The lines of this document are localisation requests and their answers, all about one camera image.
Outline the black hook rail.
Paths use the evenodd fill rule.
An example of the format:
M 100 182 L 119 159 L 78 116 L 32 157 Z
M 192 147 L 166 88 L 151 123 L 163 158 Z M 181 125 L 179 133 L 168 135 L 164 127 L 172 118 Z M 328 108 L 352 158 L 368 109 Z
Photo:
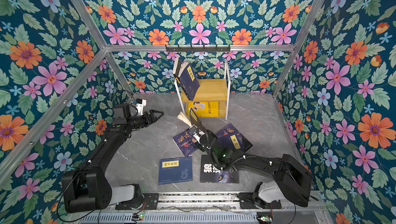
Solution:
M 230 45 L 169 45 L 165 46 L 166 52 L 186 52 L 186 53 L 195 53 L 195 52 L 207 52 L 207 53 L 216 53 L 216 52 L 230 52 Z

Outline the black wolf cover book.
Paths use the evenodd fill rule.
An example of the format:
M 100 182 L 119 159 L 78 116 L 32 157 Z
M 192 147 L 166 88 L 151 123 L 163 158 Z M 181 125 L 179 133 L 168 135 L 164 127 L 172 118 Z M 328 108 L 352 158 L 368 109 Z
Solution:
M 237 171 L 221 171 L 212 165 L 208 155 L 201 156 L 201 183 L 227 183 L 238 184 L 239 174 Z

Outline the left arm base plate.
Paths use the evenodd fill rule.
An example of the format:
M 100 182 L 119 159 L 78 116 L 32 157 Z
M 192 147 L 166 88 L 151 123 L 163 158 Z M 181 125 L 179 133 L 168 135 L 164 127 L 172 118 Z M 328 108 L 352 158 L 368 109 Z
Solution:
M 116 205 L 116 210 L 156 210 L 159 202 L 158 193 L 137 194 L 132 200 L 123 201 Z

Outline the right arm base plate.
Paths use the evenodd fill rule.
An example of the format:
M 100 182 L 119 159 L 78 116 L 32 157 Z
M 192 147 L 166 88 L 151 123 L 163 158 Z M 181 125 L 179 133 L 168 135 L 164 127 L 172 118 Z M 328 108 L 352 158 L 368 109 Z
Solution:
M 240 208 L 247 210 L 247 209 L 281 209 L 282 205 L 280 201 L 272 201 L 268 203 L 261 198 L 259 198 L 257 193 L 239 193 L 237 194 L 237 198 L 239 199 Z

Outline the yellow book under shelf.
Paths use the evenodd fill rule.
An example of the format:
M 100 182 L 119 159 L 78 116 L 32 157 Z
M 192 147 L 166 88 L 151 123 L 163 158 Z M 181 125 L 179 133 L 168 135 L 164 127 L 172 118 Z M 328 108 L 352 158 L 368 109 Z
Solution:
M 219 114 L 196 113 L 196 116 L 199 118 L 218 118 Z

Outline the wooden shelf white frame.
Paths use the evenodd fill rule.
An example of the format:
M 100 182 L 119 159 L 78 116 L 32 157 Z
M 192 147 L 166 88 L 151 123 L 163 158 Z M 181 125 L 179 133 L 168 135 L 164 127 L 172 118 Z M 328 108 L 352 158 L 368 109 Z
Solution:
M 214 79 L 198 79 L 200 87 L 193 101 L 185 95 L 184 90 L 179 90 L 179 85 L 174 78 L 174 85 L 180 102 L 181 110 L 187 114 L 189 102 L 219 102 L 219 118 L 228 119 L 231 93 L 231 76 L 228 62 L 224 62 L 224 77 Z

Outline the yellow cartoon cover book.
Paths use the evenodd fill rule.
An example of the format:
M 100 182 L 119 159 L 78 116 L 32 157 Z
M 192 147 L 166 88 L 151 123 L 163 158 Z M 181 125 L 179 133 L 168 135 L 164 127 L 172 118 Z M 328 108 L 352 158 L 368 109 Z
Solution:
M 219 102 L 189 102 L 187 115 L 190 109 L 193 109 L 195 113 L 219 114 Z

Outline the navy book yellow label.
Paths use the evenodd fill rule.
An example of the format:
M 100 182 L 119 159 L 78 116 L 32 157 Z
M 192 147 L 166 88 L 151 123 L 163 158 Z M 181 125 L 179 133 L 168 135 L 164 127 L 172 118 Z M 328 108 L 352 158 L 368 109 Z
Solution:
M 193 101 L 200 87 L 200 83 L 190 63 L 182 64 L 178 73 L 178 79 L 187 98 Z

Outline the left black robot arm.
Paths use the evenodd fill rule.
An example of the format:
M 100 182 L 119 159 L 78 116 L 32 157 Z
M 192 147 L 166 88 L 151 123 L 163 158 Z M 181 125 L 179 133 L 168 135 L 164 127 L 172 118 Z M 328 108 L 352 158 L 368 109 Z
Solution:
M 139 113 L 136 106 L 127 103 L 114 106 L 113 113 L 113 123 L 106 128 L 100 144 L 78 169 L 66 172 L 61 179 L 67 213 L 103 210 L 117 203 L 132 209 L 144 205 L 139 184 L 111 186 L 105 172 L 131 133 L 155 123 L 164 113 L 157 110 Z

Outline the purple book under right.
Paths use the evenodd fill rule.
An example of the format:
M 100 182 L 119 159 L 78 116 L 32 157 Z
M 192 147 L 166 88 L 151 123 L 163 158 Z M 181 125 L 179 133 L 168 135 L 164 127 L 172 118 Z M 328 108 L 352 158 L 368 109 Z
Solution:
M 231 123 L 227 124 L 226 126 L 224 126 L 219 131 L 216 132 L 216 136 L 219 139 L 231 137 L 233 135 L 241 136 L 241 133 Z

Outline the black book on shelf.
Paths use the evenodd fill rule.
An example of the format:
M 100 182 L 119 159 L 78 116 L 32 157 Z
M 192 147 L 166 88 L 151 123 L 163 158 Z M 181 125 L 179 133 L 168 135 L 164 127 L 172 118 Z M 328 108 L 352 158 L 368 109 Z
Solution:
M 174 63 L 174 66 L 173 66 L 173 75 L 174 75 L 174 78 L 175 78 L 175 80 L 176 80 L 176 82 L 178 83 L 178 85 L 181 87 L 181 82 L 180 82 L 180 80 L 179 80 L 179 70 L 180 70 L 180 68 L 181 68 L 181 61 L 178 59 L 178 60 L 175 60 L 175 63 Z

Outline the dark illustrated cover book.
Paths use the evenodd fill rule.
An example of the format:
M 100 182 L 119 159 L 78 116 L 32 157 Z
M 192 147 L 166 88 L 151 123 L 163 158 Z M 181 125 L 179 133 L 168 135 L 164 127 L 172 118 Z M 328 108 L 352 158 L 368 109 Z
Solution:
M 184 157 L 191 156 L 198 150 L 198 141 L 194 137 L 191 129 L 186 129 L 185 131 L 177 134 L 173 137 L 173 141 L 176 143 Z

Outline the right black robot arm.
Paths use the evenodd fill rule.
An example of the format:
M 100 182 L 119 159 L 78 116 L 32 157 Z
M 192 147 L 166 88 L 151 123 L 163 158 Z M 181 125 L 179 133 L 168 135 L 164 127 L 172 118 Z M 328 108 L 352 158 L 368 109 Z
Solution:
M 265 158 L 258 155 L 231 150 L 218 142 L 217 136 L 203 127 L 194 131 L 198 148 L 205 152 L 211 164 L 220 171 L 247 171 L 273 181 L 259 182 L 251 198 L 241 200 L 251 202 L 264 209 L 278 200 L 288 200 L 296 206 L 308 207 L 311 197 L 312 173 L 289 154 L 281 158 Z

